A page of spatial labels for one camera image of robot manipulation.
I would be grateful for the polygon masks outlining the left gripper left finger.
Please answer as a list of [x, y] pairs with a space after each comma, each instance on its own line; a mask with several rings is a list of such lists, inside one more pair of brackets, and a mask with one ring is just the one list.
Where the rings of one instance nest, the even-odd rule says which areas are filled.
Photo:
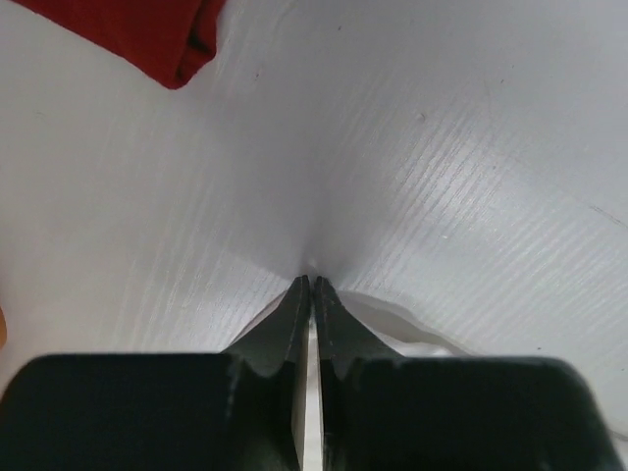
[[221, 352], [50, 354], [1, 398], [5, 470], [295, 470], [310, 283]]

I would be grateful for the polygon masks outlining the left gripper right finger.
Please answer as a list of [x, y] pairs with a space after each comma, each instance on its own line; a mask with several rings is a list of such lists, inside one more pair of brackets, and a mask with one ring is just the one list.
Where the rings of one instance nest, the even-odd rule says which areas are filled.
[[313, 291], [327, 470], [619, 470], [584, 379], [548, 357], [409, 357]]

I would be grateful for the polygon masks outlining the white and green t-shirt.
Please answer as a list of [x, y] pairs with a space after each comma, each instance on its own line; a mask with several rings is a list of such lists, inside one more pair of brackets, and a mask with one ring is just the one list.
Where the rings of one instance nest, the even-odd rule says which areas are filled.
[[[351, 290], [335, 292], [358, 322], [385, 346], [404, 356], [469, 356], [469, 349], [418, 323], [401, 305]], [[293, 402], [292, 433], [299, 467], [324, 468], [323, 390], [315, 304], [302, 334]]]

